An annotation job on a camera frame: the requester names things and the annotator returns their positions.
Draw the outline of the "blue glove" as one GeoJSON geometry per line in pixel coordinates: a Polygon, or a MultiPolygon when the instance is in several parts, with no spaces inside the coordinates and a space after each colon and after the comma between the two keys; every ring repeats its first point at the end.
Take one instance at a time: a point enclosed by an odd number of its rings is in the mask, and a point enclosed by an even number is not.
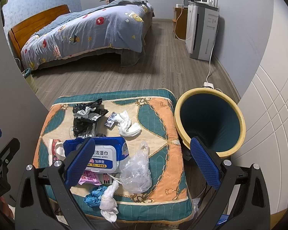
{"type": "Polygon", "coordinates": [[[101,198],[108,187],[106,185],[95,186],[84,198],[84,203],[89,207],[99,207],[101,198]]]}

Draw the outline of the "pink snack wrapper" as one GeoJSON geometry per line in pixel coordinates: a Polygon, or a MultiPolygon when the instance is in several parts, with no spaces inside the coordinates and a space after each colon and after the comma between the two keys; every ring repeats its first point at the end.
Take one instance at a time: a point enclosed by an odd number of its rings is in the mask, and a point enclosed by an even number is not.
{"type": "Polygon", "coordinates": [[[110,185],[112,178],[106,173],[95,173],[92,171],[85,170],[78,181],[78,184],[83,185],[85,183],[93,185],[110,185]]]}

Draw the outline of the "red white paper cup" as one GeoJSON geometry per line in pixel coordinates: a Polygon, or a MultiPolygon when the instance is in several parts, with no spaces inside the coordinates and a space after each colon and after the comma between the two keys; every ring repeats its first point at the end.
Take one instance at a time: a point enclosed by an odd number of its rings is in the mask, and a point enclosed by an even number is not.
{"type": "Polygon", "coordinates": [[[55,161],[65,160],[63,142],[59,139],[50,139],[48,143],[48,163],[51,166],[55,161]]]}

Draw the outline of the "white twisted tissue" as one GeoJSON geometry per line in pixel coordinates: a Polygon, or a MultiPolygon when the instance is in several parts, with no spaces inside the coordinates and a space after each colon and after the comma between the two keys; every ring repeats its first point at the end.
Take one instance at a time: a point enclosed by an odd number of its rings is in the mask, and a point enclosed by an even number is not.
{"type": "Polygon", "coordinates": [[[110,186],[104,191],[100,202],[100,213],[110,223],[114,223],[117,220],[117,202],[114,199],[114,193],[118,189],[119,183],[113,181],[110,186]]]}

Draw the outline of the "blue wet wipes pack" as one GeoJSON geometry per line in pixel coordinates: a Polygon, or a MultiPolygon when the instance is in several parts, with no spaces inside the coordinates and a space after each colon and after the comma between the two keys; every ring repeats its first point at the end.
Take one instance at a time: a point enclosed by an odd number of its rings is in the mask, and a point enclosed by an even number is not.
{"type": "Polygon", "coordinates": [[[125,139],[121,136],[88,137],[66,140],[65,156],[71,156],[70,171],[119,173],[129,160],[125,139]]]}

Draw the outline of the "black plastic bag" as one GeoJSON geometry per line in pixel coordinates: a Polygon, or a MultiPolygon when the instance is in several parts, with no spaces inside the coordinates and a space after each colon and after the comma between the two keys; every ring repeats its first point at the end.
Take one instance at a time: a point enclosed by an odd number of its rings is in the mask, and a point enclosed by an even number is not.
{"type": "Polygon", "coordinates": [[[96,136],[97,122],[109,111],[102,107],[102,99],[78,103],[73,107],[73,134],[76,138],[96,136]]]}

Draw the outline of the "clear plastic bag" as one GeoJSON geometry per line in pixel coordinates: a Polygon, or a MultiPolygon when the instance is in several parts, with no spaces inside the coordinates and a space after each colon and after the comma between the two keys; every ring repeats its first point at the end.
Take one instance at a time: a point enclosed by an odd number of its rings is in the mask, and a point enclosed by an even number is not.
{"type": "Polygon", "coordinates": [[[142,141],[135,154],[128,160],[120,173],[120,181],[124,190],[141,194],[152,186],[149,169],[149,147],[142,141]]]}

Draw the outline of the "blue medicine blister sachet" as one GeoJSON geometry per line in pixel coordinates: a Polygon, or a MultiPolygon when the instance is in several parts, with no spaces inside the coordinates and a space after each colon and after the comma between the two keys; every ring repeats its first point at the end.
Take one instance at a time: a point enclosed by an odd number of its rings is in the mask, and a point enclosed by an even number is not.
{"type": "Polygon", "coordinates": [[[112,128],[114,123],[115,123],[115,117],[116,117],[117,113],[116,112],[112,112],[111,115],[107,118],[107,121],[104,123],[104,125],[108,128],[112,128]]]}

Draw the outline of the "small green waste bin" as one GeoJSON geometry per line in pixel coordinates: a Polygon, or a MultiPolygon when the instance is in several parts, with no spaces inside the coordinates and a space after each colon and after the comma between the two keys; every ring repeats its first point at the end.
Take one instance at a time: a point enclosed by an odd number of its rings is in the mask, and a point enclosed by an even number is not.
{"type": "Polygon", "coordinates": [[[38,87],[35,84],[34,78],[31,74],[31,69],[27,68],[22,72],[22,76],[25,78],[26,82],[28,83],[29,87],[33,90],[34,93],[37,92],[38,87]]]}

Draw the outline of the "patterned teal orange cushion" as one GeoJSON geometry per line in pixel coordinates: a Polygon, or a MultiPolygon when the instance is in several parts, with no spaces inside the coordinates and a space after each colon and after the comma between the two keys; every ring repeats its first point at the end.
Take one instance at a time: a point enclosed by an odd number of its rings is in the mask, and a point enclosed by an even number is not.
{"type": "Polygon", "coordinates": [[[126,139],[130,155],[141,142],[149,147],[151,188],[143,194],[132,194],[119,187],[114,195],[118,204],[116,222],[180,224],[192,219],[194,206],[174,124],[176,98],[169,90],[126,90],[56,99],[41,129],[34,166],[50,166],[56,142],[73,138],[73,106],[98,99],[109,112],[127,112],[131,121],[140,125],[141,133],[126,139]]]}

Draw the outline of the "wooden headboard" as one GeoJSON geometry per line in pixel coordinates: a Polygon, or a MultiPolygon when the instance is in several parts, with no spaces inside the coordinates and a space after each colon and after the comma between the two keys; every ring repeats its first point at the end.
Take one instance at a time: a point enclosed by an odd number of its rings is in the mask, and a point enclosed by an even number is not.
{"type": "Polygon", "coordinates": [[[8,36],[17,58],[21,59],[21,50],[31,35],[47,26],[58,16],[70,13],[69,7],[64,4],[44,10],[18,23],[8,31],[8,36]]]}

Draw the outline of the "white power strip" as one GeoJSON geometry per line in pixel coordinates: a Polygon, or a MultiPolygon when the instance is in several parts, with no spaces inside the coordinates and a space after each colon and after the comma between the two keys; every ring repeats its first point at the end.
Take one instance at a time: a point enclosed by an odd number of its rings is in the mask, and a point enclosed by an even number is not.
{"type": "Polygon", "coordinates": [[[207,81],[204,82],[203,86],[214,89],[214,85],[212,83],[207,82],[207,81]]]}

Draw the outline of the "bed with blue duvet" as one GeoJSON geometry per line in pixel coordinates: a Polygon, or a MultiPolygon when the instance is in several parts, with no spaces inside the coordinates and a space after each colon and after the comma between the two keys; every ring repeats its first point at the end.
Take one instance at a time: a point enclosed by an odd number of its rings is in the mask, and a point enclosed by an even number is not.
{"type": "Polygon", "coordinates": [[[130,67],[145,55],[145,35],[153,17],[153,7],[145,0],[115,0],[60,15],[31,35],[21,50],[20,62],[37,70],[116,53],[121,66],[130,67]]]}

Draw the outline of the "white grey air purifier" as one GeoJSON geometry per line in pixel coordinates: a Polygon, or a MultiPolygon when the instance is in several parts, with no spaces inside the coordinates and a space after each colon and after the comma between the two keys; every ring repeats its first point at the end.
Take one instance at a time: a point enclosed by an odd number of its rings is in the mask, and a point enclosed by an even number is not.
{"type": "Polygon", "coordinates": [[[216,39],[219,10],[207,2],[189,2],[186,48],[190,58],[208,61],[216,39]]]}

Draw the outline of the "wooden side cabinet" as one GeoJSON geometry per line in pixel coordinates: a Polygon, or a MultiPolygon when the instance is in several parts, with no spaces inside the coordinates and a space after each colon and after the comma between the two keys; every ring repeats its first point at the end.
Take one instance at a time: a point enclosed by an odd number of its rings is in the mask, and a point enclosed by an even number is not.
{"type": "Polygon", "coordinates": [[[187,13],[187,8],[174,7],[173,32],[177,39],[186,39],[187,13]]]}

